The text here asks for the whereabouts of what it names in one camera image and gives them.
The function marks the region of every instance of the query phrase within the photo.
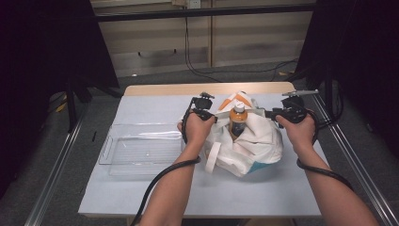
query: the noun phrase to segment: black horizontal bar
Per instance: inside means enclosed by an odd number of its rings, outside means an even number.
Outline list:
[[[241,14],[261,14],[261,13],[280,13],[280,12],[299,12],[314,11],[316,4],[298,5],[279,5],[266,7],[245,7],[245,8],[196,8],[178,9],[165,11],[147,11],[132,13],[105,13],[93,17],[74,17],[74,18],[46,18],[63,22],[73,21],[92,21],[92,22],[116,22],[116,21],[138,21],[150,19],[203,17],[203,16],[226,16]]]

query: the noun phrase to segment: table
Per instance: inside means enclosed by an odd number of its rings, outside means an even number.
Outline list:
[[[191,97],[202,91],[214,94],[211,112],[232,93],[243,90],[259,106],[281,107],[283,92],[293,91],[286,82],[223,83],[131,86],[126,89],[113,125],[176,123]],[[311,188],[285,132],[281,160],[237,178],[216,167],[206,173],[204,161],[196,165],[185,218],[296,218],[320,216]],[[326,160],[318,141],[315,150]],[[109,175],[109,165],[96,164],[79,213],[87,217],[130,218],[141,203],[150,180],[121,179]]]

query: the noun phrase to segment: white tabletop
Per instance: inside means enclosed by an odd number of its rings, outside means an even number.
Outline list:
[[[228,97],[216,95],[210,112]],[[187,109],[192,95],[124,96],[113,122],[176,123]],[[259,106],[282,107],[280,94],[250,94]],[[282,130],[284,142],[281,160],[238,178],[215,167],[204,170],[204,161],[196,165],[186,218],[268,218],[320,216],[306,175],[295,161],[292,145]],[[315,150],[326,160],[318,141]],[[109,175],[110,165],[96,164],[91,173],[79,213],[88,217],[131,217],[141,203],[150,180]]]

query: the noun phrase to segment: person's right hand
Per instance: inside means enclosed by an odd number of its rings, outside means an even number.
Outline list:
[[[311,115],[307,115],[300,123],[291,123],[282,116],[276,116],[276,120],[284,126],[287,136],[293,144],[296,153],[313,150],[314,120]]]

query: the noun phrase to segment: bottle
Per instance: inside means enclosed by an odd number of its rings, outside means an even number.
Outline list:
[[[247,117],[248,113],[244,103],[237,101],[234,108],[230,110],[229,132],[232,140],[236,140],[243,133]]]

